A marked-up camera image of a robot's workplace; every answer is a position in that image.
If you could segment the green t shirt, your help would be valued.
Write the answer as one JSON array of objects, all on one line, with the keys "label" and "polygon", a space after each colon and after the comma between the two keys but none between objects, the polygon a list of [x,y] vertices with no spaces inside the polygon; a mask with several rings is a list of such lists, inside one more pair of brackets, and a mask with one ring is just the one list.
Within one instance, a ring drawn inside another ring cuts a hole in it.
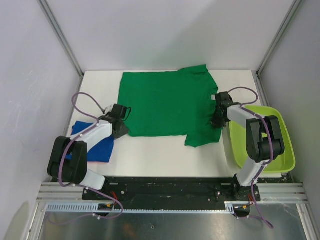
[{"label": "green t shirt", "polygon": [[218,143],[211,124],[219,90],[206,65],[177,71],[125,72],[118,104],[131,108],[125,124],[131,137],[185,136],[185,146]]}]

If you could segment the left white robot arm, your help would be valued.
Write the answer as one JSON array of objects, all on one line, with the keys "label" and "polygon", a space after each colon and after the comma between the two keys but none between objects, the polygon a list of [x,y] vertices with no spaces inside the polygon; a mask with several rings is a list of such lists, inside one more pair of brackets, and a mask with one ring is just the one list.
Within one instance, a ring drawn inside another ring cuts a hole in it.
[{"label": "left white robot arm", "polygon": [[107,199],[111,188],[105,184],[103,175],[88,169],[88,153],[110,137],[116,140],[128,134],[125,121],[131,112],[131,107],[114,104],[110,111],[95,118],[95,123],[90,123],[80,132],[70,137],[57,137],[47,167],[48,175],[65,187],[80,185],[91,188],[98,199]]}]

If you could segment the right corner aluminium post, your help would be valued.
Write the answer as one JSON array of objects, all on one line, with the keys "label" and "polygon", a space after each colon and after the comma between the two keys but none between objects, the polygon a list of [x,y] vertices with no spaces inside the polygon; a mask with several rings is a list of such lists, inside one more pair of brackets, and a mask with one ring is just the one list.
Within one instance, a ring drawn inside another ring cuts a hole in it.
[{"label": "right corner aluminium post", "polygon": [[259,64],[256,75],[258,78],[261,77],[262,73],[264,72],[267,64],[271,60],[273,54],[275,53],[276,49],[282,42],[283,38],[285,37],[290,25],[293,23],[296,15],[299,13],[300,8],[305,3],[305,0],[294,0],[284,16],[283,21],[281,22],[274,38],[271,41],[270,46],[268,47],[264,57],[262,58],[261,63]]}]

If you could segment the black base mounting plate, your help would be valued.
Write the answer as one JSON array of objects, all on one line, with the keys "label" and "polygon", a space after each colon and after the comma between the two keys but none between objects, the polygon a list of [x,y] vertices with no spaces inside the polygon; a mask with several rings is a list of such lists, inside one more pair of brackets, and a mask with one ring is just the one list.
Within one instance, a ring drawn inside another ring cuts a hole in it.
[{"label": "black base mounting plate", "polygon": [[219,202],[261,200],[260,190],[240,186],[234,177],[115,177],[107,176],[101,193],[119,201],[138,195],[208,197]]}]

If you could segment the left corner aluminium post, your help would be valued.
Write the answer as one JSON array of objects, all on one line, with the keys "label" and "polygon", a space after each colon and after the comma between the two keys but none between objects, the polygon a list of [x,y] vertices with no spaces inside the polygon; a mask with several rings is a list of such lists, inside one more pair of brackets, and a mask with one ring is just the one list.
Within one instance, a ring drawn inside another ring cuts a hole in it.
[{"label": "left corner aluminium post", "polygon": [[56,35],[58,41],[60,42],[60,45],[62,49],[64,50],[67,58],[69,59],[72,67],[76,71],[77,75],[80,78],[83,78],[84,76],[84,71],[82,70],[59,22],[57,21],[54,12],[52,11],[49,3],[47,0],[38,0],[37,1],[41,10],[43,11],[49,25],[51,26],[54,34]]}]

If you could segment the aluminium frame rail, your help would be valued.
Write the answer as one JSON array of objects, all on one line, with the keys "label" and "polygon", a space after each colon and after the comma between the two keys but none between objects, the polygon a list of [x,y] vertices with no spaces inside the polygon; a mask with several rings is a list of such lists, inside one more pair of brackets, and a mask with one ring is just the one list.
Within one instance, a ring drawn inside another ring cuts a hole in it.
[{"label": "aluminium frame rail", "polygon": [[[302,183],[259,183],[263,204],[307,204],[307,193]],[[38,202],[81,202],[83,189],[61,187],[57,182],[41,184],[36,200]]]}]

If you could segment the folded blue t shirt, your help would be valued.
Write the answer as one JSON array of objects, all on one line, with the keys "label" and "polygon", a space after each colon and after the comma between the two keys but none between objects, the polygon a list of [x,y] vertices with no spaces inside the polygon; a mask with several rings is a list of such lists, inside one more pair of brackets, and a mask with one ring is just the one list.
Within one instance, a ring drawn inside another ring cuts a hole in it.
[{"label": "folded blue t shirt", "polygon": [[[78,134],[91,125],[92,123],[76,121],[72,126],[71,134]],[[114,148],[114,141],[115,139],[112,135],[100,141],[87,153],[87,161],[89,163],[109,163]]]}]

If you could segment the corner aluminium post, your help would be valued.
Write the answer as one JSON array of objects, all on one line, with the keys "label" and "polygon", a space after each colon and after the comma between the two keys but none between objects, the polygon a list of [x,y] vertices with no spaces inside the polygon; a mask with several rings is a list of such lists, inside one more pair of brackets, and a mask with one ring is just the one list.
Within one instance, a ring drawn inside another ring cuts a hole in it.
[{"label": "corner aluminium post", "polygon": [[83,78],[84,76],[84,71],[82,70],[59,22],[57,21],[54,12],[52,11],[49,3],[47,0],[38,0],[37,1],[41,10],[43,11],[49,25],[51,26],[54,34],[56,35],[58,41],[60,42],[60,45],[62,49],[64,50],[67,58],[69,59],[72,67],[76,71],[77,75],[80,78]]},{"label": "corner aluminium post", "polygon": [[271,41],[270,46],[268,47],[264,57],[262,58],[261,63],[259,64],[256,75],[258,78],[261,77],[262,73],[264,72],[267,64],[271,60],[273,54],[275,53],[276,49],[282,42],[283,38],[285,37],[290,25],[293,23],[296,15],[299,13],[300,8],[305,3],[305,0],[294,0],[284,16],[283,21],[281,22],[274,38]]}]

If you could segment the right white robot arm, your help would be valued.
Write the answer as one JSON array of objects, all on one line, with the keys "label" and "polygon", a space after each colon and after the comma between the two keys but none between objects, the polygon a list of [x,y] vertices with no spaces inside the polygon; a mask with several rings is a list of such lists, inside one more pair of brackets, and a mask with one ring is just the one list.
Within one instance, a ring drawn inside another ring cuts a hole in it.
[{"label": "right white robot arm", "polygon": [[285,152],[285,144],[277,116],[262,116],[244,104],[234,102],[230,94],[214,95],[216,102],[211,124],[215,129],[235,122],[245,129],[245,149],[248,155],[243,168],[234,175],[230,185],[230,196],[236,201],[246,201],[248,195],[255,196],[254,185],[264,169]]}]

